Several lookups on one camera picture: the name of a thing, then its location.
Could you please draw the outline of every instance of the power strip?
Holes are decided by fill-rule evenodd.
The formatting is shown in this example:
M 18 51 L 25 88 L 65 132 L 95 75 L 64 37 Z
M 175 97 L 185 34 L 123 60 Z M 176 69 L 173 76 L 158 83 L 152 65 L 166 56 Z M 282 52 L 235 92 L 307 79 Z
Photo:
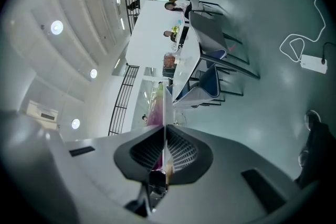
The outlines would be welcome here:
M 309 55 L 302 55 L 300 64 L 303 68 L 320 72 L 322 74 L 327 73 L 328 69 L 327 60 L 325 61 L 324 64 L 322 64 L 322 58 Z

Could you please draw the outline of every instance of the long white table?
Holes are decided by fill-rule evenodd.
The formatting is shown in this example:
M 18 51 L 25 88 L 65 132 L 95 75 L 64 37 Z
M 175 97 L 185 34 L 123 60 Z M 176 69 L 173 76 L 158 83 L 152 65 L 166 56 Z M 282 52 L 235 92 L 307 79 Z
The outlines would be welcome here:
M 177 37 L 177 44 L 180 42 L 181 34 Z M 180 53 L 180 62 L 177 64 L 173 78 L 173 101 L 181 93 L 183 87 L 188 82 L 200 58 L 198 40 L 194 30 L 189 27 L 186 39 Z

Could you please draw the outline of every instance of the gray chair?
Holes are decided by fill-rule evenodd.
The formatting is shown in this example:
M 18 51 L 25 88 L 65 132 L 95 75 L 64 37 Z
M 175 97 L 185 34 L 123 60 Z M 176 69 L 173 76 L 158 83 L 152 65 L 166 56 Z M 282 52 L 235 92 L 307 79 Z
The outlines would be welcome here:
M 248 61 L 244 61 L 227 53 L 228 50 L 225 42 L 225 36 L 223 35 L 221 28 L 213 20 L 205 18 L 195 12 L 189 13 L 189 20 L 190 26 L 197 37 L 198 43 L 200 44 L 200 48 L 203 52 L 205 52 L 201 52 L 200 59 L 216 63 L 225 68 L 236 70 L 252 78 L 260 79 L 258 75 L 255 75 L 252 72 L 230 62 L 222 60 L 224 57 L 231 57 L 247 65 L 249 64 Z
M 220 12 L 211 12 L 209 10 L 205 10 L 204 5 L 203 5 L 203 3 L 207 3 L 207 4 L 213 4 L 213 5 L 219 6 L 218 4 L 210 3 L 210 2 L 204 2 L 204 1 L 200 1 L 200 0 L 190 0 L 190 2 L 191 2 L 191 6 L 192 6 L 192 11 L 198 12 L 199 14 L 207 13 L 210 16 L 212 16 L 212 14 L 223 15 L 223 13 L 220 13 Z

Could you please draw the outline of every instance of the pink object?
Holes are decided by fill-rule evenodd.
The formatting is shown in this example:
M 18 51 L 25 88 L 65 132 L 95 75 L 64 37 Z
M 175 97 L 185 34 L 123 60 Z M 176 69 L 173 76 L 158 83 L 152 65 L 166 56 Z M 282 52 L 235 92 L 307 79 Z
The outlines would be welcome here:
M 229 47 L 229 51 L 231 52 L 235 46 L 236 46 L 236 44 L 233 44 L 232 47 Z
M 146 126 L 163 125 L 163 83 L 159 84 L 156 91 L 155 98 L 152 101 L 152 106 L 148 113 L 148 120 Z M 154 165 L 152 171 L 160 170 L 162 168 L 162 154 Z

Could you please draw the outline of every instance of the floor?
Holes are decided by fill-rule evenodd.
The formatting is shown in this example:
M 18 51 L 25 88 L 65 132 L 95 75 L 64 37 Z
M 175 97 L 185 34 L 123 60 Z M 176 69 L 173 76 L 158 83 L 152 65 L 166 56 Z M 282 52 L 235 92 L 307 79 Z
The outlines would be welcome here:
M 309 131 L 304 114 L 318 111 L 336 134 L 336 50 L 327 47 L 326 74 L 302 69 L 279 51 L 291 33 L 316 39 L 323 22 L 314 0 L 202 0 L 219 3 L 225 10 L 220 20 L 224 32 L 242 40 L 229 43 L 231 54 L 248 58 L 250 71 L 261 79 L 242 74 L 221 75 L 222 89 L 242 91 L 243 97 L 227 95 L 221 106 L 201 106 L 184 111 L 188 127 L 239 141 L 265 157 L 291 178 L 300 173 L 298 154 Z M 317 0 L 326 22 L 318 42 L 306 41 L 303 54 L 321 57 L 322 45 L 335 42 L 335 24 L 323 0 Z M 302 43 L 294 47 L 299 52 Z M 293 55 L 288 42 L 284 50 Z

